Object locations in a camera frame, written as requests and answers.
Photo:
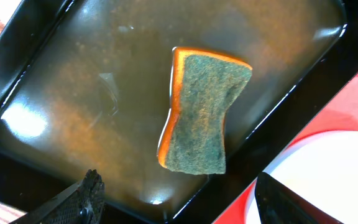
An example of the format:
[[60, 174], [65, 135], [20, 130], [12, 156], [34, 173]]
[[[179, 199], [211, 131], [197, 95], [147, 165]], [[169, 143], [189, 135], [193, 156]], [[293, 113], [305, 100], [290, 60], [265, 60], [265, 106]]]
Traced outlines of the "white plate with long stain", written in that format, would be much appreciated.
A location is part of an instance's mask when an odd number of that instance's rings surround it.
[[304, 138], [264, 171], [337, 220], [358, 223], [358, 131]]

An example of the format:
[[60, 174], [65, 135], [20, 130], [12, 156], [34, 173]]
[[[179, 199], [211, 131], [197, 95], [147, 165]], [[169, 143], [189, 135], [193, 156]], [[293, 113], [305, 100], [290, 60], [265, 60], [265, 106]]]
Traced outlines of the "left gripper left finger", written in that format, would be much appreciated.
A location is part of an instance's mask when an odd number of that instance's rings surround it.
[[97, 170], [11, 224], [99, 224], [104, 210], [104, 182]]

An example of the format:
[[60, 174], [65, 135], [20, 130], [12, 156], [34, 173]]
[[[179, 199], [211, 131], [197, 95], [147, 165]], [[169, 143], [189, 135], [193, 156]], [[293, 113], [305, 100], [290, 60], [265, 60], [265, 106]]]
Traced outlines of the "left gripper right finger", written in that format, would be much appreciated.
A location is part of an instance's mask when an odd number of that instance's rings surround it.
[[255, 201], [262, 224], [341, 224], [265, 172], [257, 177]]

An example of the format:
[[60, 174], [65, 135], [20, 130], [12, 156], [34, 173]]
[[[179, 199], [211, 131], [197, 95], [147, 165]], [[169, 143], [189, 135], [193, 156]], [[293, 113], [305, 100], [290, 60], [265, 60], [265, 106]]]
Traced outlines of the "green orange sponge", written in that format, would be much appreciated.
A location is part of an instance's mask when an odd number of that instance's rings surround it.
[[239, 58], [175, 47], [170, 109], [158, 142], [158, 163], [192, 175], [224, 174], [224, 122], [228, 109], [252, 76]]

